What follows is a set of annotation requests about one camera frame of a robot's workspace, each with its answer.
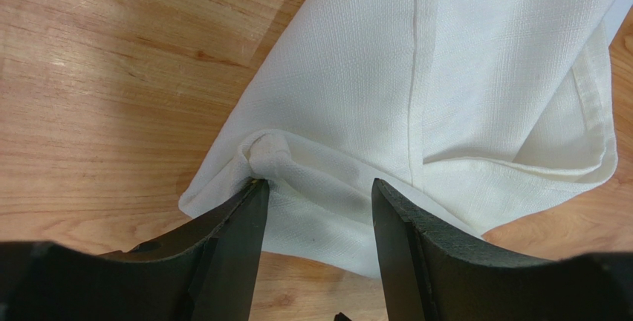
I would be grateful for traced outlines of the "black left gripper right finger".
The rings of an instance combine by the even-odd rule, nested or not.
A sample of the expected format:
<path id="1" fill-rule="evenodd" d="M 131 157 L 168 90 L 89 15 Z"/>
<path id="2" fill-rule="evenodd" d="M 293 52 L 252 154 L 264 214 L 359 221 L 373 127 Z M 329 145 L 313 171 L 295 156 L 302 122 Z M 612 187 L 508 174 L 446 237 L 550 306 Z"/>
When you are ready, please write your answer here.
<path id="1" fill-rule="evenodd" d="M 632 255 L 548 261 L 477 239 L 386 181 L 371 192 L 391 320 L 630 320 Z"/>

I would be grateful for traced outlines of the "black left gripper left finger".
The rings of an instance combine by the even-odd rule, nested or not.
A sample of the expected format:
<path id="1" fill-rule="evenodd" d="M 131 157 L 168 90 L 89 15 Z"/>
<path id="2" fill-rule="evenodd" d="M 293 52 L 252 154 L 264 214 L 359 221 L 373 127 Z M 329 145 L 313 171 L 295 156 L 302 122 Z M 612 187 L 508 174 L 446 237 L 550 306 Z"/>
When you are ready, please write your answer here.
<path id="1" fill-rule="evenodd" d="M 132 250 L 91 255 L 52 241 L 1 244 L 3 320 L 246 320 L 269 184 Z"/>

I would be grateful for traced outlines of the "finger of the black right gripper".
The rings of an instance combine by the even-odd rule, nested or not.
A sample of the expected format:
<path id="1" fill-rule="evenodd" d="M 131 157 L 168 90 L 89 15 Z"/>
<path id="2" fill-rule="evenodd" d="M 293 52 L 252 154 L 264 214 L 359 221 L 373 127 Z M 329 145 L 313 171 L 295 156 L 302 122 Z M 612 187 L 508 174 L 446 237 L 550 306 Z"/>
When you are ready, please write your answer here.
<path id="1" fill-rule="evenodd" d="M 334 321 L 351 321 L 344 313 L 338 313 L 334 317 Z"/>

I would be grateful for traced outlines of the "white cloth napkin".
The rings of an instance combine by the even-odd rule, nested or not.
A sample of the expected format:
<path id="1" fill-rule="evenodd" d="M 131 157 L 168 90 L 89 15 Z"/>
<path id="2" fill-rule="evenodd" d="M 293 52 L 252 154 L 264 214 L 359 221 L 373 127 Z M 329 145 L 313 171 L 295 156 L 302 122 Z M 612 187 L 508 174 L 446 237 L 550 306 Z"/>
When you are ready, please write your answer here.
<path id="1" fill-rule="evenodd" d="M 615 0 L 305 0 L 179 206 L 270 183 L 263 250 L 380 275 L 375 179 L 481 236 L 617 166 Z"/>

